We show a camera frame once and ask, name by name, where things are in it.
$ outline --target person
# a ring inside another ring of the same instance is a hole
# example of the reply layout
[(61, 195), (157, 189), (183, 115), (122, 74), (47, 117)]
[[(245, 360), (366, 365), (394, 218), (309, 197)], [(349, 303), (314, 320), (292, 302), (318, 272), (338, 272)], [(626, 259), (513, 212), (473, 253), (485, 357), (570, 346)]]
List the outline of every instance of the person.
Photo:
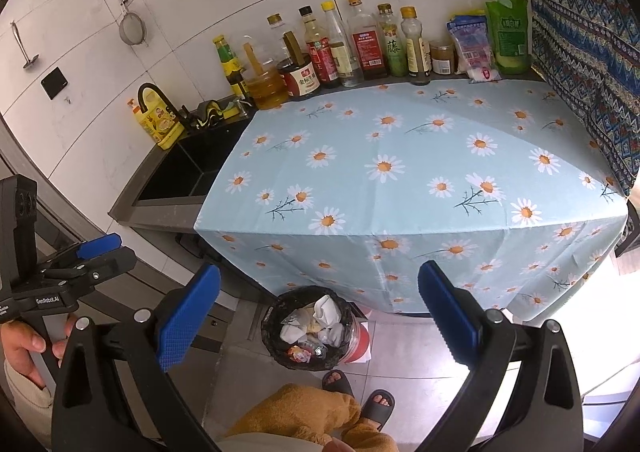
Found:
[[(75, 321), (73, 315), (66, 321), (67, 337)], [(2, 324), (0, 340), (15, 409), (33, 435), (50, 448), (53, 399), (29, 354), (42, 353), (45, 341), (20, 321)], [(52, 347), (61, 362), (66, 342)], [(361, 408), (348, 378), (336, 369), (324, 375), (321, 389), (284, 385), (250, 409), (216, 444), (223, 452), (398, 452), (393, 438), (380, 432), (395, 403), (391, 393), (379, 389)], [(329, 435), (338, 429), (343, 430), (342, 440)]]

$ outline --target table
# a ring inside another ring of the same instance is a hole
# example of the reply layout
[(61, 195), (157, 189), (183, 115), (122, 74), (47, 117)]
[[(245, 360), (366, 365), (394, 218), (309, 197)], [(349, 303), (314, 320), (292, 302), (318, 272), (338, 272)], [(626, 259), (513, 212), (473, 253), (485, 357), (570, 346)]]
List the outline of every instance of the table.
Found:
[(416, 277), (433, 259), (483, 308), (526, 320), (589, 278), (626, 216), (546, 83), (440, 80), (257, 112), (195, 229), (276, 295), (319, 284), (424, 312)]

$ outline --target black sink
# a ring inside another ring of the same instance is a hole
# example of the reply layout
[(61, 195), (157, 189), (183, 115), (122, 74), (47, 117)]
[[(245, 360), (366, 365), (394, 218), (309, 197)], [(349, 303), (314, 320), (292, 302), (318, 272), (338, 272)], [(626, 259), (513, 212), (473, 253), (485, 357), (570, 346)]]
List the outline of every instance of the black sink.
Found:
[(250, 117), (233, 118), (180, 139), (169, 149), (138, 200), (206, 196), (250, 121)]

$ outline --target white tiled wall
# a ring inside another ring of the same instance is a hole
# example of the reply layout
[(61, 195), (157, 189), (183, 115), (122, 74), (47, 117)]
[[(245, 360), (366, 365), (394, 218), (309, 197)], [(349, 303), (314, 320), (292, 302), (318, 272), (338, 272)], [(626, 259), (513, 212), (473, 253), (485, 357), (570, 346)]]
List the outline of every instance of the white tiled wall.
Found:
[[(131, 48), (118, 36), (117, 0), (9, 0), (0, 13), (0, 113), (33, 162), (89, 220), (105, 231), (126, 231), (127, 244), (144, 260), (180, 281), (179, 264), (107, 215), (152, 147), (127, 99), (144, 81), (156, 83), (178, 107), (229, 94), (211, 39), (225, 34), (233, 44), (249, 33), (265, 40), (266, 17), (276, 12), (301, 32), (297, 9), (311, 5), (321, 17), (322, 1), (129, 0), (148, 30), (147, 45)], [(450, 14), (486, 0), (363, 1), (371, 10), (390, 2), (396, 13), (413, 5), (425, 36), (438, 38)], [(346, 0), (336, 3), (347, 15)], [(28, 53), (40, 54), (30, 70), (22, 69), (10, 20)], [(40, 80), (55, 67), (69, 84), (50, 101)]]

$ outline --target blue gripper pad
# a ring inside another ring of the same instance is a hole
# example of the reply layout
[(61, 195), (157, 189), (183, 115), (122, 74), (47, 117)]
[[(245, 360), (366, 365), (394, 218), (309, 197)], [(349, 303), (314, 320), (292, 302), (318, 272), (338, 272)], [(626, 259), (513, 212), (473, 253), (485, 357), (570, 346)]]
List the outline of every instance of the blue gripper pad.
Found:
[(118, 249), (121, 245), (122, 239), (120, 236), (117, 233), (110, 233), (104, 237), (80, 244), (76, 250), (76, 257), (80, 260), (88, 260)]
[(220, 293), (220, 270), (204, 266), (186, 286), (180, 304), (158, 331), (158, 363), (164, 372), (179, 364)]
[(439, 266), (420, 266), (418, 292), (433, 316), (453, 359), (473, 367), (478, 361), (484, 311), (468, 291), (454, 288)]

